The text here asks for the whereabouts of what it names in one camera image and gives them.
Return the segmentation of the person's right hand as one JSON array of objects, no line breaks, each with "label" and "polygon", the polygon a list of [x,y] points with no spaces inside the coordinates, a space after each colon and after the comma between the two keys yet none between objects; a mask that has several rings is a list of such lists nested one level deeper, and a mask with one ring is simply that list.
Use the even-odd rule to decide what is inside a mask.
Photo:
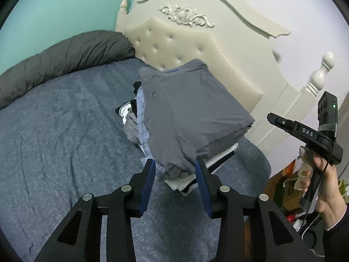
[{"label": "person's right hand", "polygon": [[313,166],[323,172],[323,183],[316,210],[322,215],[326,230],[330,230],[343,219],[347,211],[347,204],[338,188],[336,167],[304,146],[300,146],[299,155],[308,166],[311,166],[309,161],[311,156]]}]

